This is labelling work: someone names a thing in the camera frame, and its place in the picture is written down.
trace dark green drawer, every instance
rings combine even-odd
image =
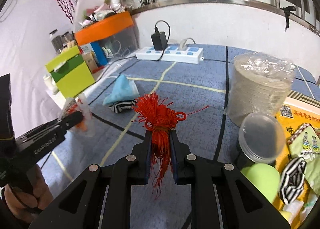
[[[73,69],[78,67],[80,64],[84,62],[82,55],[78,54],[75,57],[69,59],[57,72],[50,72],[52,78],[57,83],[60,79],[66,76]]]

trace black and white striped cloth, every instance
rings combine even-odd
[[[306,165],[303,157],[296,157],[282,171],[278,193],[284,204],[291,204],[303,191]]]
[[[109,105],[109,109],[114,113],[121,113],[123,111],[131,110],[136,105],[136,103],[136,100],[118,101],[112,105]]]

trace green handkerchief with cartoon print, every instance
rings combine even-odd
[[[288,140],[292,158],[303,157],[307,162],[306,180],[320,194],[320,139],[310,123],[303,123]]]

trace red string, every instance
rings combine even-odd
[[[140,114],[136,121],[144,122],[144,127],[146,127],[147,130],[152,131],[151,169],[153,169],[154,164],[157,163],[157,160],[159,159],[159,172],[155,176],[156,182],[155,179],[153,181],[154,189],[157,188],[156,198],[161,194],[162,179],[169,164],[171,164],[169,130],[173,130],[178,121],[184,121],[187,115],[209,107],[206,106],[195,112],[185,114],[184,112],[175,112],[174,110],[169,109],[168,106],[173,102],[164,105],[163,103],[167,99],[168,98],[160,102],[159,96],[156,92],[153,92],[138,98],[137,104],[134,107],[134,110]]]

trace human hand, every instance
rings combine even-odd
[[[17,197],[30,208],[38,207],[39,209],[44,210],[53,201],[53,196],[38,165],[36,165],[36,183],[33,186],[33,196],[21,192],[18,188],[13,188],[13,190]],[[5,186],[4,197],[10,211],[15,217],[29,224],[35,219],[35,215],[28,212],[17,200],[9,185]]]

